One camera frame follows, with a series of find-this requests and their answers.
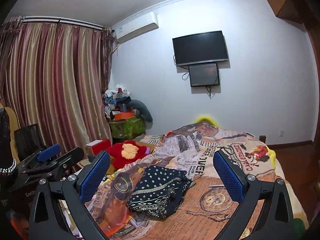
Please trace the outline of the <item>navy patterned garment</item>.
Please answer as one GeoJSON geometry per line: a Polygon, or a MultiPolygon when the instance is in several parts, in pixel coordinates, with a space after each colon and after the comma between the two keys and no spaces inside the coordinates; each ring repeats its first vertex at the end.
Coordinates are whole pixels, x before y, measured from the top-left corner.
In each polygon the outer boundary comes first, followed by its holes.
{"type": "Polygon", "coordinates": [[[193,186],[187,172],[151,165],[132,191],[127,208],[130,212],[142,213],[157,219],[166,219],[176,212],[185,193],[193,186]]]}

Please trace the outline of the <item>black chair back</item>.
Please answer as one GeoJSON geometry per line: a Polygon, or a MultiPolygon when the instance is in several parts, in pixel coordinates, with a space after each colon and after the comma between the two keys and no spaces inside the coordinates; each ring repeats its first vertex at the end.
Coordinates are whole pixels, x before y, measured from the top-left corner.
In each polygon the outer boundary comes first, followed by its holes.
{"type": "Polygon", "coordinates": [[[32,124],[16,130],[14,137],[20,161],[23,161],[34,152],[46,148],[38,124],[32,124]]]}

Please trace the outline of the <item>red and white box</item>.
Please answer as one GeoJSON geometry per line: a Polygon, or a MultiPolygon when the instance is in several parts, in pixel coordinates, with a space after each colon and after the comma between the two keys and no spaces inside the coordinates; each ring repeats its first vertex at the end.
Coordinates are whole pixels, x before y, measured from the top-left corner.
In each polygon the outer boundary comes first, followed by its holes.
{"type": "Polygon", "coordinates": [[[101,151],[107,150],[111,146],[110,139],[98,139],[85,146],[88,155],[98,155],[101,151]]]}

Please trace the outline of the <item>red plush toy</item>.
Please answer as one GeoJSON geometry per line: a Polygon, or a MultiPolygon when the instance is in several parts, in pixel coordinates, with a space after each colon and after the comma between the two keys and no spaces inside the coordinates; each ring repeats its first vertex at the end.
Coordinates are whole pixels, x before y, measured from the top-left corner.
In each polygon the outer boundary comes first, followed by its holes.
{"type": "Polygon", "coordinates": [[[120,169],[138,159],[143,159],[150,153],[150,148],[139,145],[133,140],[126,140],[108,147],[106,152],[113,158],[113,167],[120,169]]]}

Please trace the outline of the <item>green covered side table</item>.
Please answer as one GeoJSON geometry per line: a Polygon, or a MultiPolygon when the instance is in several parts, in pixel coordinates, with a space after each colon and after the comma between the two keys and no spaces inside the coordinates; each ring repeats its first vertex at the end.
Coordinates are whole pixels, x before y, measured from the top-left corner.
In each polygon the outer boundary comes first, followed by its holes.
{"type": "Polygon", "coordinates": [[[131,117],[125,120],[109,122],[111,134],[116,139],[134,139],[135,137],[145,134],[145,124],[140,117],[131,117]]]}

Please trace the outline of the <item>striped pink curtain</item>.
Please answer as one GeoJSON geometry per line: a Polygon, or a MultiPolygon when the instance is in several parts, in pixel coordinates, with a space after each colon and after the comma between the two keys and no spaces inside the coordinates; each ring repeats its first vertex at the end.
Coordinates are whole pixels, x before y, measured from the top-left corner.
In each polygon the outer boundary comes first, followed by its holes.
{"type": "Polygon", "coordinates": [[[62,153],[111,139],[103,97],[112,66],[114,36],[60,22],[1,24],[1,103],[21,127],[37,124],[47,146],[62,153]]]}

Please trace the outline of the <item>orange box on table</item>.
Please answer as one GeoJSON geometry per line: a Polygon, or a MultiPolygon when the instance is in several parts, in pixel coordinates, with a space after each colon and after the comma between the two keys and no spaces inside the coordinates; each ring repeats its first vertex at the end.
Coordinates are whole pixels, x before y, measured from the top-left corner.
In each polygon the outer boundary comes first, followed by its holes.
{"type": "Polygon", "coordinates": [[[120,112],[114,115],[115,121],[126,120],[134,117],[135,114],[133,112],[120,112]]]}

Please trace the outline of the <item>pile of clutter on table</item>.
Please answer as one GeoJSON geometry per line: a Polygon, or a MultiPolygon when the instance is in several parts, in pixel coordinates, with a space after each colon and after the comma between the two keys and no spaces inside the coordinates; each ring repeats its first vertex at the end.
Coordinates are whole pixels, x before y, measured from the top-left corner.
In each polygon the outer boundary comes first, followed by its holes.
{"type": "Polygon", "coordinates": [[[124,86],[117,84],[115,89],[107,89],[103,94],[104,113],[108,121],[113,120],[116,114],[130,110],[130,92],[124,86]]]}

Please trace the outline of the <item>grey plush pillow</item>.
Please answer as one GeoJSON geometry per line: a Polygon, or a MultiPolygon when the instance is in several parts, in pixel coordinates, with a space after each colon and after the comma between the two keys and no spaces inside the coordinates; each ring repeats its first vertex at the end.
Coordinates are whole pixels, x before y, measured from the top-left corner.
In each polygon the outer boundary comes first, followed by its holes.
{"type": "Polygon", "coordinates": [[[139,100],[131,100],[126,107],[134,112],[137,117],[142,117],[146,122],[153,122],[150,111],[144,103],[139,100]]]}

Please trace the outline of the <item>printed newspaper-pattern bedspread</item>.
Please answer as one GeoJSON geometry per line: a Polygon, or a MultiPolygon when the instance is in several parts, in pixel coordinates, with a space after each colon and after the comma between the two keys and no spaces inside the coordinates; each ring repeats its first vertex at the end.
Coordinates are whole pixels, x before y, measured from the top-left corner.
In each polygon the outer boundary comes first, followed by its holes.
{"type": "Polygon", "coordinates": [[[191,124],[167,135],[137,137],[136,143],[153,145],[153,152],[102,182],[86,204],[89,213],[109,239],[214,239],[237,207],[213,166],[216,151],[225,152],[246,174],[260,180],[284,178],[277,158],[276,168],[270,161],[254,165],[246,158],[245,150],[259,144],[252,137],[218,141],[235,133],[245,132],[220,132],[211,125],[191,124]],[[165,220],[131,213],[126,206],[144,170],[151,165],[184,170],[194,182],[176,212],[165,220]]]}

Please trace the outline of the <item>yellow blanket under bedspread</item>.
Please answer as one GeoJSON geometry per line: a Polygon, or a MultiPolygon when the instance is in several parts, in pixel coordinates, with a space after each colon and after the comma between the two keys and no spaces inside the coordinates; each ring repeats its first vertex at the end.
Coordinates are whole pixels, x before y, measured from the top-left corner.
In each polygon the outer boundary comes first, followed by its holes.
{"type": "MultiPolygon", "coordinates": [[[[195,120],[195,122],[197,124],[211,125],[220,132],[226,131],[226,130],[220,129],[217,122],[211,116],[208,116],[208,115],[199,116],[195,120]]],[[[267,161],[270,161],[272,163],[273,168],[276,168],[276,153],[273,150],[269,149],[263,142],[261,142],[260,140],[257,140],[256,137],[254,137],[253,135],[250,135],[248,133],[235,133],[230,136],[222,136],[221,138],[218,139],[218,141],[222,139],[233,140],[233,139],[242,138],[242,137],[246,137],[246,138],[252,137],[253,141],[259,142],[259,144],[255,146],[253,150],[250,150],[250,151],[245,150],[245,156],[247,159],[250,159],[251,161],[253,161],[254,165],[258,165],[259,162],[265,163],[267,161]]]]}

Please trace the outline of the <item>white air conditioner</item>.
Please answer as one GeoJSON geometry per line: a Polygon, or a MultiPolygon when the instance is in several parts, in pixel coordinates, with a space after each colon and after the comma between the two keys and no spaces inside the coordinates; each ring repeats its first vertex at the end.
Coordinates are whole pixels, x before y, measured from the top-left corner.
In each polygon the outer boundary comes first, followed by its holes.
{"type": "Polygon", "coordinates": [[[119,43],[124,43],[158,28],[157,15],[149,12],[116,28],[116,39],[119,43]]]}

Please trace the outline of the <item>wooden bed post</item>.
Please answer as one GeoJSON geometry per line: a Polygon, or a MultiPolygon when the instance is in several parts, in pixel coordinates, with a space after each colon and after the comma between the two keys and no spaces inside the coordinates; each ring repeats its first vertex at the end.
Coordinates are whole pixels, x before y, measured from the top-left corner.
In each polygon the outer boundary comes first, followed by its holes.
{"type": "Polygon", "coordinates": [[[263,143],[266,143],[266,136],[265,135],[260,135],[259,140],[263,143]]]}

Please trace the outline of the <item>small black wall monitor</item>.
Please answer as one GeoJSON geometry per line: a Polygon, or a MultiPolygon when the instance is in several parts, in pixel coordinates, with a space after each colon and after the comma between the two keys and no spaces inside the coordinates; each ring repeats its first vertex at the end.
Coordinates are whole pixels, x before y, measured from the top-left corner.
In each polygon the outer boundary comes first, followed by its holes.
{"type": "Polygon", "coordinates": [[[212,87],[220,85],[220,74],[216,63],[189,66],[191,87],[212,87]]]}

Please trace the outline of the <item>large black wall television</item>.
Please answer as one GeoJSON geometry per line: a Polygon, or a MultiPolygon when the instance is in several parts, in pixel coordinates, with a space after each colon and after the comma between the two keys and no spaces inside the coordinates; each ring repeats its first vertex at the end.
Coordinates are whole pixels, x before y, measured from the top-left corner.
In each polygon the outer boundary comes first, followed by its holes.
{"type": "Polygon", "coordinates": [[[176,37],[172,39],[172,44],[177,66],[229,60],[222,31],[176,37]]]}

